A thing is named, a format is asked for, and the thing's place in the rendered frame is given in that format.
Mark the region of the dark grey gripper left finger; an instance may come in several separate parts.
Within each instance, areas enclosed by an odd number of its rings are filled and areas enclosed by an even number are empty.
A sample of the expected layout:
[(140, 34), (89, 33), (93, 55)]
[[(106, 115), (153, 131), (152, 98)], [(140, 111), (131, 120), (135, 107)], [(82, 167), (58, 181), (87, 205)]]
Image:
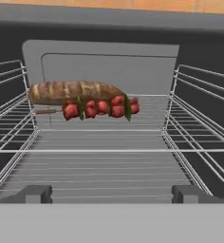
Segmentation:
[(28, 185), (18, 193), (0, 198), (0, 203), (51, 203), (52, 187), (50, 185)]

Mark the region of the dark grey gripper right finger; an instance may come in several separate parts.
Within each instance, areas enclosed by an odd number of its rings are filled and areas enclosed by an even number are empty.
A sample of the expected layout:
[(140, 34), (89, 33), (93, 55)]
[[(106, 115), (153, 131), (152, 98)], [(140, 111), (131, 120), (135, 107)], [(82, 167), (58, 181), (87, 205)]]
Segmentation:
[(174, 185), (172, 202), (183, 204), (224, 204), (224, 199), (205, 194), (194, 185)]

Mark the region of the red meat kebab skewer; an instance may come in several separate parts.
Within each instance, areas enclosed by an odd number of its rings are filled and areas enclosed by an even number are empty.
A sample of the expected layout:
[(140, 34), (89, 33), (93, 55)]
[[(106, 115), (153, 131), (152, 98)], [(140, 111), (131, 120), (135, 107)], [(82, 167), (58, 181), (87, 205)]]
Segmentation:
[(76, 102), (67, 102), (62, 106), (63, 116), (66, 121), (79, 118), (95, 119), (97, 115), (107, 115), (112, 118), (125, 117), (129, 121), (132, 114), (140, 112), (140, 104), (138, 98), (128, 99), (126, 95), (116, 96), (111, 100), (90, 100), (82, 103), (82, 99), (78, 98)]

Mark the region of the brown baguette bread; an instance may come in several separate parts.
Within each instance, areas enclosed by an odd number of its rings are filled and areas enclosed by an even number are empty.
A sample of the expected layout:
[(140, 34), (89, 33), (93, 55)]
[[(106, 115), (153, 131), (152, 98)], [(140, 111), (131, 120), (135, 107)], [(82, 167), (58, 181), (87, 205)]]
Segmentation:
[(90, 81), (53, 81), (32, 84), (28, 99), (35, 104), (63, 105), (66, 102), (108, 101), (123, 92), (112, 84)]

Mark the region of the grey toaster oven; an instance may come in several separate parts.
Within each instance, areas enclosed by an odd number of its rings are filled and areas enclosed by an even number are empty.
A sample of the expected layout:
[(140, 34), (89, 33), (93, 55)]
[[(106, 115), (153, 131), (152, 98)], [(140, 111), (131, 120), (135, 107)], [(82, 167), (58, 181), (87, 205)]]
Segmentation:
[[(9, 61), (27, 70), (27, 98), (32, 84), (90, 81), (140, 103), (142, 94), (170, 94), (181, 65), (224, 74), (224, 29), (203, 14), (0, 0), (0, 63)], [(59, 112), (65, 120), (63, 105), (32, 104), (38, 115)]]

